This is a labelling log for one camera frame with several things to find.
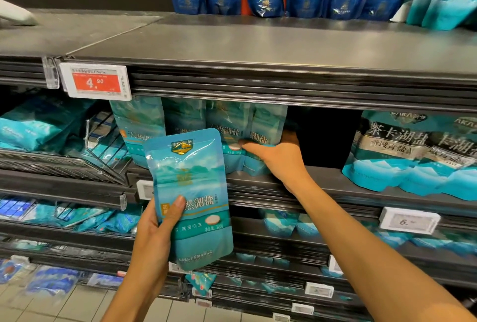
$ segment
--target finger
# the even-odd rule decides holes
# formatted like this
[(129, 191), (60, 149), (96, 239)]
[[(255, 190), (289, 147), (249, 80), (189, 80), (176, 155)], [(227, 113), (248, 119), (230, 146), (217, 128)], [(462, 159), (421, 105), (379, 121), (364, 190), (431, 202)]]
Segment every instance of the finger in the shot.
[(179, 221), (180, 217), (182, 217), (182, 212), (186, 207), (186, 198), (182, 195), (179, 195), (174, 203), (172, 203), (171, 207), (167, 211), (165, 218), (159, 227), (159, 230), (165, 231), (168, 234), (171, 234), (172, 229)]
[(291, 143), (298, 145), (297, 134), (294, 131), (283, 130), (280, 143)]
[(153, 224), (156, 227), (158, 224), (158, 215), (156, 214), (156, 203), (154, 203), (154, 197), (147, 204), (146, 209), (141, 215), (138, 225)]
[(263, 160), (267, 159), (267, 155), (271, 149), (269, 146), (260, 145), (249, 140), (239, 140), (238, 143), (243, 149), (247, 150), (248, 152), (252, 154), (255, 154), (256, 156), (258, 156), (259, 158)]

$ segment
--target person's right hand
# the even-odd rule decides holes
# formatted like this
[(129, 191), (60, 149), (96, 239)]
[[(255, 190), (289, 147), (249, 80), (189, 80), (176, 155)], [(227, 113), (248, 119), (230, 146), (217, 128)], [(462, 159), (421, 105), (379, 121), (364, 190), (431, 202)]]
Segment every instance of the person's right hand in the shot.
[(239, 143), (243, 149), (260, 157), (290, 192), (293, 193), (296, 183), (309, 178), (294, 132), (284, 130), (277, 146), (264, 146), (249, 140)]

